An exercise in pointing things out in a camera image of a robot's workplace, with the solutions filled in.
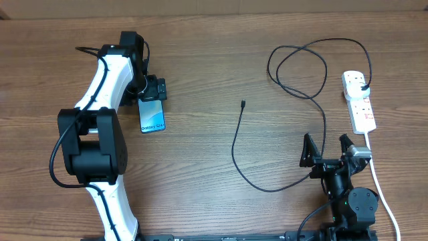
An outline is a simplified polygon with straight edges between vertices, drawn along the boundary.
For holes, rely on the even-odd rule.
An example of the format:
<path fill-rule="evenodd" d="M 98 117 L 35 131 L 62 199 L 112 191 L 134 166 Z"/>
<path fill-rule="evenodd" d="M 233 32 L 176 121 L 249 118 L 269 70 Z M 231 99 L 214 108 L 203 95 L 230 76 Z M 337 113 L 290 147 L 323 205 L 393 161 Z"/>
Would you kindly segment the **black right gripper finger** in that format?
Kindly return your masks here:
<path fill-rule="evenodd" d="M 318 165 L 322 160 L 322 156 L 318 151 L 311 135 L 306 133 L 304 135 L 303 149 L 300 158 L 300 167 L 313 167 Z"/>
<path fill-rule="evenodd" d="M 343 134 L 339 137 L 341 151 L 343 155 L 351 154 L 351 149 L 354 147 L 354 143 L 349 139 L 347 134 Z"/>

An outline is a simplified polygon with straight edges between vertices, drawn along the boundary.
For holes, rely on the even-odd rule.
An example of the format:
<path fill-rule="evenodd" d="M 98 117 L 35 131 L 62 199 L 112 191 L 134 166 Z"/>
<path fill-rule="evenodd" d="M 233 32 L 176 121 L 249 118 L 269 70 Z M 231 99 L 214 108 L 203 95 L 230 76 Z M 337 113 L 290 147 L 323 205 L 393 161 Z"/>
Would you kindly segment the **Samsung Galaxy smartphone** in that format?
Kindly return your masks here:
<path fill-rule="evenodd" d="M 138 111 L 142 133 L 153 133 L 166 129 L 163 102 L 161 100 L 146 102 L 139 100 Z"/>

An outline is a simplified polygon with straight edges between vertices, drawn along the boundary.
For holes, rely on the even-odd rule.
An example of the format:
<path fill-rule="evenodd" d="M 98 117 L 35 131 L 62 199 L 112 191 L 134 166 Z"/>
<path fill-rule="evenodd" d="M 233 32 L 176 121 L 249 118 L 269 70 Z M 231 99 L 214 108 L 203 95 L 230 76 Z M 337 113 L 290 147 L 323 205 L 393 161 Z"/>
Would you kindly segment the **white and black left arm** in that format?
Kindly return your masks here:
<path fill-rule="evenodd" d="M 166 81 L 148 73 L 150 48 L 135 31 L 123 31 L 117 45 L 77 49 L 95 56 L 98 68 L 81 100 L 58 114 L 49 174 L 62 188 L 90 193 L 104 226 L 101 240 L 143 240 L 124 186 L 128 150 L 118 109 L 136 104 L 142 133 L 165 130 Z"/>

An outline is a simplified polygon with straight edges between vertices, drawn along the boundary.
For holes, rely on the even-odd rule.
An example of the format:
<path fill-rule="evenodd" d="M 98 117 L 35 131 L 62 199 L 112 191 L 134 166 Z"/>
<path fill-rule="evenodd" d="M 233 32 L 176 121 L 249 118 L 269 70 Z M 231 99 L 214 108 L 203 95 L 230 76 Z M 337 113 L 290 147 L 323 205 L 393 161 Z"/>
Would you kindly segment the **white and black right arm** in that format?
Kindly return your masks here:
<path fill-rule="evenodd" d="M 300 167 L 310 167 L 311 179 L 324 183 L 328 202 L 314 210 L 300 224 L 296 240 L 377 240 L 377 233 L 371 230 L 379 206 L 379 195 L 365 187 L 354 187 L 351 177 L 360 173 L 371 160 L 368 147 L 355 145 L 347 135 L 339 138 L 342 154 L 337 159 L 322 157 L 310 134 L 304 135 Z M 319 230 L 304 232 L 306 222 L 330 208 L 333 221 L 324 223 Z"/>

